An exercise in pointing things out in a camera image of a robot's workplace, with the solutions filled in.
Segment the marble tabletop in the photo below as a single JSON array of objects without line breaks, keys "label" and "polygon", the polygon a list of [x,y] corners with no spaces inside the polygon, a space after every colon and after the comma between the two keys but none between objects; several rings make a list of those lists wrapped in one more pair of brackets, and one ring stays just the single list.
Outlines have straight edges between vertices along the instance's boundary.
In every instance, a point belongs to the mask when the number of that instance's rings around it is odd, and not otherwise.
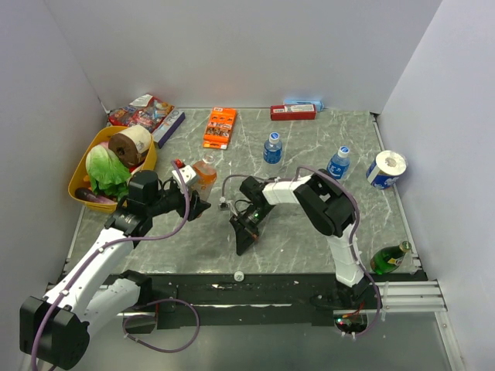
[{"label": "marble tabletop", "polygon": [[[180,233],[168,240],[141,242],[114,272],[127,269],[145,274],[163,273],[322,273],[335,266],[326,238],[315,230],[300,206],[276,206],[261,224],[261,236],[241,257],[235,254],[234,229],[230,213],[217,208],[223,179],[229,174],[261,177],[290,177],[298,165],[325,168],[339,146],[350,147],[350,169],[343,184],[356,197],[361,225],[357,245],[364,265],[379,249],[407,240],[394,190],[378,190],[366,180],[365,172],[381,150],[372,117],[367,112],[328,111],[311,121],[271,121],[269,109],[240,109],[227,150],[202,147],[210,109],[186,109],[186,120],[159,150],[155,170],[161,179],[171,176],[170,161],[180,158],[193,164],[210,153],[215,156],[218,178],[209,202],[213,205]],[[277,131],[284,145],[282,163],[269,168],[263,161],[263,143]],[[227,182],[227,199],[239,199],[241,179]],[[86,209],[67,268],[87,252],[103,228],[108,215]],[[173,230],[180,217],[172,212],[153,220],[149,235]],[[410,254],[397,273],[413,272]]]}]

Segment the lettuce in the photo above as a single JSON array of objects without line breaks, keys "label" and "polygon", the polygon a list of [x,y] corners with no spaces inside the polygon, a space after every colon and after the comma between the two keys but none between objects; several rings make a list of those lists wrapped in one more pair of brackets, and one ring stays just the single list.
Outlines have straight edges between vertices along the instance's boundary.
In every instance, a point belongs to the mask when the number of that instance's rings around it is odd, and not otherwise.
[{"label": "lettuce", "polygon": [[86,157],[86,171],[95,194],[104,193],[121,199],[127,195],[129,169],[122,165],[117,155],[103,145],[93,147]]}]

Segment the paper towel roll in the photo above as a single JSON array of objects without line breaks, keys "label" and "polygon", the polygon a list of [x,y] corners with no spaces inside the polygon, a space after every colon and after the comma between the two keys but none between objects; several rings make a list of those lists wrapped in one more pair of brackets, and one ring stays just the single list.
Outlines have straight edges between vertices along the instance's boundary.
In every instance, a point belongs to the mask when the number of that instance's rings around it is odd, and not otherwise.
[{"label": "paper towel roll", "polygon": [[373,187],[386,189],[395,184],[407,167],[408,162],[403,155],[394,151],[382,151],[371,163],[366,178]]},{"label": "paper towel roll", "polygon": [[144,127],[135,125],[115,135],[108,142],[108,148],[114,152],[121,162],[131,168],[145,160],[153,137]]}]

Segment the yellow basket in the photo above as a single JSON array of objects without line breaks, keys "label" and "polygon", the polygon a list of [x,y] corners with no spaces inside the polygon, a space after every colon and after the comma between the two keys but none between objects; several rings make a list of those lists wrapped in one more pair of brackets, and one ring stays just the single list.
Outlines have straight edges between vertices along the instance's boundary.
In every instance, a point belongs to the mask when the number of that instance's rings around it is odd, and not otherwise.
[{"label": "yellow basket", "polygon": [[[75,199],[76,201],[83,203],[86,205],[88,209],[96,210],[96,211],[101,211],[103,213],[113,213],[115,209],[117,208],[117,203],[114,205],[107,205],[103,203],[90,203],[88,201],[84,201],[82,199],[78,199],[76,197],[76,189],[83,187],[83,188],[89,188],[90,183],[84,181],[84,177],[87,175],[86,171],[86,156],[87,153],[95,146],[99,145],[102,141],[109,141],[110,137],[113,134],[117,134],[119,131],[122,131],[126,129],[125,126],[110,126],[108,128],[103,129],[100,131],[97,136],[93,139],[91,142],[89,148],[86,150],[86,153],[84,153],[83,158],[80,160],[79,165],[76,168],[76,171],[74,175],[72,175],[72,179],[69,182],[69,194],[70,197]],[[148,154],[146,155],[146,159],[142,164],[142,170],[153,170],[155,168],[156,164],[156,149],[155,149],[155,144],[153,143],[152,140],[152,145],[149,147]]]}]

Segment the orange package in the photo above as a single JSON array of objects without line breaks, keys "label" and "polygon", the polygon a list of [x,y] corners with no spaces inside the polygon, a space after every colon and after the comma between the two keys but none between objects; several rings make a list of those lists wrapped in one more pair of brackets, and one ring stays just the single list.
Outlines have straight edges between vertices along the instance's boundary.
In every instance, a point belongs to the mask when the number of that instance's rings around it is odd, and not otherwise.
[{"label": "orange package", "polygon": [[204,132],[203,147],[227,149],[236,115],[233,108],[213,107]]}]

